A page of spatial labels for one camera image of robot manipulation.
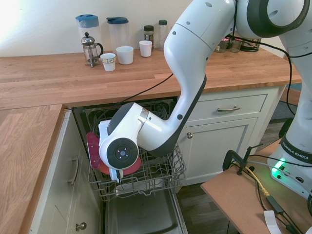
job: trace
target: blue lid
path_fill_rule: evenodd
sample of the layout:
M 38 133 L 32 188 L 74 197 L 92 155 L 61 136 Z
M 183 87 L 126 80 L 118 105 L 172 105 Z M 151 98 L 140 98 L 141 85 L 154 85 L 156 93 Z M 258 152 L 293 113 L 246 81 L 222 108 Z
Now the blue lid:
M 76 23 L 79 28 L 93 28 L 99 26 L 98 17 L 90 14 L 77 16 Z
M 108 17 L 106 18 L 108 23 L 111 24 L 122 24 L 122 23 L 128 23 L 128 19 L 125 17 Z

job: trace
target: french press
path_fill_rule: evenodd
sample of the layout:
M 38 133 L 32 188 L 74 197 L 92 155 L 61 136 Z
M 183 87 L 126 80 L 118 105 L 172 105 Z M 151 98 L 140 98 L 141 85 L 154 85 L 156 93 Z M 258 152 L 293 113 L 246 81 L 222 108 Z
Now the french press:
M 100 43 L 95 43 L 93 37 L 89 36 L 89 33 L 85 33 L 85 37 L 81 39 L 83 46 L 84 57 L 86 58 L 86 65 L 93 67 L 96 64 L 100 64 L 99 57 L 103 54 L 104 49 Z M 97 46 L 101 48 L 101 53 L 98 55 Z

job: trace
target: white cup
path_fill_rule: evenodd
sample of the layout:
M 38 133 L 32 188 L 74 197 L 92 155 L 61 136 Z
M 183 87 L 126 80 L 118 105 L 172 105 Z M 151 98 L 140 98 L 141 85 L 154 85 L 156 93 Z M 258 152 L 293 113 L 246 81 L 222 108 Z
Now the white cup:
M 116 52 L 120 64 L 127 65 L 133 63 L 133 47 L 121 46 L 116 48 Z
M 142 40 L 139 44 L 142 57 L 149 57 L 152 55 L 152 42 L 150 40 Z
M 116 63 L 116 55 L 113 53 L 107 53 L 107 54 L 102 54 L 100 56 L 101 61 L 104 65 L 104 69 L 107 72 L 111 72 L 115 70 L 115 63 Z

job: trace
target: metal handle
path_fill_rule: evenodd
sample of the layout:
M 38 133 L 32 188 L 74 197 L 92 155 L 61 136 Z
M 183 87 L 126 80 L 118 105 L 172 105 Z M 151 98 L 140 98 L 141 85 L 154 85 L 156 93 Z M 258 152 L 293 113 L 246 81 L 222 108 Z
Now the metal handle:
M 220 108 L 218 108 L 217 109 L 217 111 L 218 112 L 226 112 L 226 111 L 237 111 L 237 110 L 239 110 L 240 109 L 240 107 L 233 107 L 232 109 L 220 109 Z
M 85 230 L 87 228 L 87 224 L 86 223 L 80 223 L 80 225 L 78 225 L 76 223 L 76 232 L 80 229 L 80 230 Z
M 187 138 L 188 138 L 188 139 L 193 138 L 193 134 L 192 134 L 192 133 L 187 133 L 186 135 L 187 135 Z
M 75 173 L 74 178 L 68 180 L 67 183 L 71 183 L 71 185 L 74 185 L 75 181 L 77 179 L 77 175 L 78 175 L 78 167 L 79 167 L 79 157 L 78 157 L 78 155 L 76 155 L 76 158 L 73 158 L 72 161 L 73 162 L 77 161 L 77 163 L 76 163 L 76 173 Z

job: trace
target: wire rack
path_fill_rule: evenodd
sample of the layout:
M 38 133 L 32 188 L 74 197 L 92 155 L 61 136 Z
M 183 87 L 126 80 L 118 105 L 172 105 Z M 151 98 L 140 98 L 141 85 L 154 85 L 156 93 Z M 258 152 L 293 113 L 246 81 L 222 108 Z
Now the wire rack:
M 152 103 L 142 106 L 158 117 L 168 119 L 167 103 Z M 93 125 L 94 121 L 111 119 L 111 113 L 101 120 L 97 119 L 102 113 L 103 110 L 95 110 L 89 113 L 90 126 Z M 99 135 L 97 128 L 95 128 L 95 134 Z M 178 145 L 174 147 L 171 153 L 163 157 L 153 157 L 139 147 L 139 157 L 142 163 L 141 167 L 136 172 L 125 175 L 120 183 L 112 181 L 109 175 L 90 167 L 88 180 L 92 189 L 99 192 L 103 201 L 109 201 L 117 196 L 129 197 L 135 194 L 148 196 L 157 191 L 176 188 L 180 186 L 180 181 L 185 178 L 186 166 Z

